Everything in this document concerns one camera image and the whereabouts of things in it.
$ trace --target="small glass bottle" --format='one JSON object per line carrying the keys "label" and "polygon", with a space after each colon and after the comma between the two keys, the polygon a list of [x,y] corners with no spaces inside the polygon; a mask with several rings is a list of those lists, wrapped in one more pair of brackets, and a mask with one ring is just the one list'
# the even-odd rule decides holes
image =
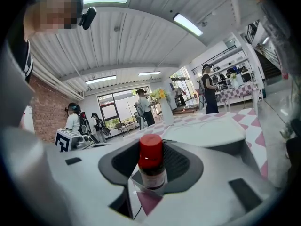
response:
{"label": "small glass bottle", "polygon": [[162,139],[156,134],[146,134],[140,139],[139,171],[143,185],[151,190],[165,183],[166,171],[163,164]]}

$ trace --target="white t-shirt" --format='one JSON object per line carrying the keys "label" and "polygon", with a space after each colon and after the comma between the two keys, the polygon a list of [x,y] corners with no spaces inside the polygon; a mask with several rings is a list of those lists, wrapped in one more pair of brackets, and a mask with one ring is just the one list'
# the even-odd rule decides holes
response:
{"label": "white t-shirt", "polygon": [[151,108],[149,107],[150,102],[145,97],[139,97],[138,103],[140,104],[144,112],[149,112]]}
{"label": "white t-shirt", "polygon": [[77,114],[71,114],[68,116],[66,129],[71,129],[73,133],[79,133],[80,121]]}

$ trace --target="white vase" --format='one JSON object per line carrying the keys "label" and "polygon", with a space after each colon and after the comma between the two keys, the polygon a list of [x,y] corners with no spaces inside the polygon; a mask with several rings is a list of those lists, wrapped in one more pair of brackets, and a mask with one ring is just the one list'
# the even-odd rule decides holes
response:
{"label": "white vase", "polygon": [[158,102],[160,103],[160,106],[161,106],[161,111],[162,111],[164,124],[167,125],[167,126],[173,124],[174,115],[173,115],[173,112],[172,112],[168,102],[167,102],[167,99],[166,98],[161,98],[161,99],[158,100]]}
{"label": "white vase", "polygon": [[236,79],[232,79],[231,80],[231,85],[234,87],[234,88],[237,88],[239,87],[239,84],[238,84],[238,81]]}

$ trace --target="corrugated ceiling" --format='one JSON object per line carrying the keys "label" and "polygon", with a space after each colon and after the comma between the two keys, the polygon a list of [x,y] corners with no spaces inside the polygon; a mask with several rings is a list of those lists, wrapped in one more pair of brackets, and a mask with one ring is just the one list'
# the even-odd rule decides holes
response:
{"label": "corrugated ceiling", "polygon": [[[246,9],[243,0],[239,5],[241,17],[253,12]],[[231,0],[128,0],[127,4],[97,4],[96,9],[86,31],[77,27],[32,38],[35,59],[77,92],[145,80],[138,77],[140,72],[161,71],[153,76],[159,79],[172,71],[170,67],[184,65],[205,51],[206,45],[236,19]],[[176,13],[204,34],[196,38],[173,24]],[[109,75],[117,75],[117,79],[90,87],[85,84]]]}

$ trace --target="brick wall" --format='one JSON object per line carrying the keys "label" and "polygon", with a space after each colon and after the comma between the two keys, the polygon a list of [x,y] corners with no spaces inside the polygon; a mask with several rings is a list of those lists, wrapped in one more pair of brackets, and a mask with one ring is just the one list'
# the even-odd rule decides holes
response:
{"label": "brick wall", "polygon": [[74,101],[33,75],[30,86],[35,90],[30,102],[35,134],[40,139],[53,143],[56,130],[66,125],[67,113],[64,109]]}

